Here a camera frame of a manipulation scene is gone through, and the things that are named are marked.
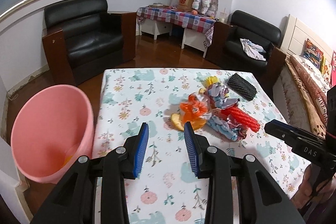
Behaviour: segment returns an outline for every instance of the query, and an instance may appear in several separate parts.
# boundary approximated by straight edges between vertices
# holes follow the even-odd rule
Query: black sofa
[[[106,0],[64,0],[45,7],[48,35],[43,46],[56,84],[79,85],[135,57],[134,13],[107,10]],[[126,26],[124,35],[122,24],[127,22],[122,21],[127,14],[133,20],[128,18],[131,26]],[[125,48],[132,54],[124,54]]]
[[[266,61],[255,60],[244,52],[240,38],[263,47]],[[216,22],[206,59],[225,70],[251,72],[266,93],[272,96],[286,54],[280,46],[281,31],[274,25],[246,12],[236,10],[230,25]]]

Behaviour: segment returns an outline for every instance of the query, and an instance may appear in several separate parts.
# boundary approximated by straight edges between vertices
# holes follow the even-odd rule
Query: red twisted object
[[[226,116],[232,115],[237,122],[249,127],[253,132],[258,132],[260,129],[260,124],[258,123],[258,121],[255,118],[251,117],[249,114],[242,111],[237,106],[222,109],[221,113]]]

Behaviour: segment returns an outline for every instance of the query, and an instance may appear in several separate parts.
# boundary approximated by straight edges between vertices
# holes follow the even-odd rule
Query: black textured cylinder
[[[248,101],[257,94],[256,88],[236,73],[230,77],[227,85]]]

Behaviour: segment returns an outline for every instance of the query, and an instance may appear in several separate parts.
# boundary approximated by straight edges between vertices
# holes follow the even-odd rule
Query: pink bucket
[[[34,95],[17,115],[11,135],[17,168],[40,183],[57,183],[78,157],[91,157],[92,142],[92,106],[72,85]]]

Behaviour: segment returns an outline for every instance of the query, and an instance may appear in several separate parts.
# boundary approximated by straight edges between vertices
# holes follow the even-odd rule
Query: pillow
[[[329,61],[323,57],[322,59],[322,63],[321,63],[321,69],[320,69],[322,76],[324,78],[324,80],[330,85],[331,87],[331,64],[329,63]]]
[[[333,59],[331,60],[331,86],[336,85],[336,52],[333,52]]]
[[[306,41],[306,48],[303,52],[303,57],[313,63],[313,65],[320,70],[323,52],[308,38]]]

